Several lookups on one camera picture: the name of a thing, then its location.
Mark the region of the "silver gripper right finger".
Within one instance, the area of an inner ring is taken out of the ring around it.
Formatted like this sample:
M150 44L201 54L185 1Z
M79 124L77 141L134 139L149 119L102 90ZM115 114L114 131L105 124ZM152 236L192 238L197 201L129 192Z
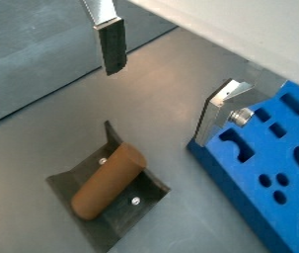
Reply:
M253 85L229 79L206 100L202 110L194 140L205 146L226 122L234 122L242 127L253 115L248 94L253 91Z

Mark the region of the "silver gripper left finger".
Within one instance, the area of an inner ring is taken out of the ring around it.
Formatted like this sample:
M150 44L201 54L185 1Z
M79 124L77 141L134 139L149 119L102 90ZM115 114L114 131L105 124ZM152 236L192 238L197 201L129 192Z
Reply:
M81 0L97 31L103 66L107 75L118 73L128 64L125 19L118 16L113 0Z

